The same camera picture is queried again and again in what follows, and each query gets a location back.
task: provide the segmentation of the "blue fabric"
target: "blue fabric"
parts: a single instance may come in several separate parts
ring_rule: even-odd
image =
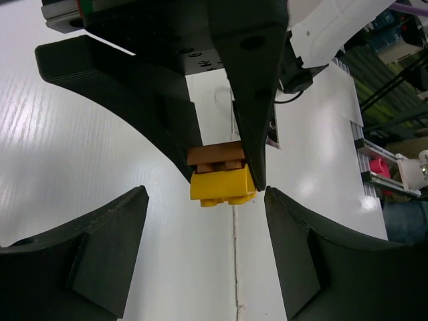
[[[389,241],[412,244],[428,240],[428,202],[385,203],[383,218]]]

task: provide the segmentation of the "white table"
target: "white table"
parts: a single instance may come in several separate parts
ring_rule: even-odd
[[[147,139],[101,106],[40,79],[35,47],[78,35],[48,29],[40,6],[34,0],[0,6],[0,245],[146,185],[150,203],[125,320],[235,320],[231,207],[200,208]],[[224,71],[188,83],[204,143],[228,141]],[[364,197],[356,164],[350,77],[332,66],[277,113],[282,150],[267,150],[268,183],[339,223],[385,238],[379,203]],[[242,320],[285,320],[263,193],[237,209],[237,222]]]

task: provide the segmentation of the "brown lego brick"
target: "brown lego brick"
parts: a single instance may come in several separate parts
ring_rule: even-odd
[[[215,171],[214,166],[211,165],[211,164],[199,164],[197,166],[197,172],[198,172],[198,174],[201,174],[201,173],[210,173],[210,172],[214,172],[214,171]]]
[[[245,155],[240,141],[193,147],[187,152],[187,164],[190,166],[243,160]]]
[[[228,171],[231,169],[243,169],[243,166],[242,160],[229,160],[225,162],[225,167]]]

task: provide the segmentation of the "yellow lego brick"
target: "yellow lego brick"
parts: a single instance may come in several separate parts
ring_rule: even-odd
[[[243,169],[212,173],[193,173],[190,185],[192,200],[201,200],[202,207],[229,202],[240,205],[255,197],[256,189],[248,165]]]

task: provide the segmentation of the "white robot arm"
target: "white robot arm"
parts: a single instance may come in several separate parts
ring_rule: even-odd
[[[280,76],[282,90],[291,94],[309,87],[312,78],[331,62],[340,48],[394,2],[323,0],[291,28]]]
[[[293,26],[291,43],[303,68],[328,64],[337,51],[395,0],[323,0]]]

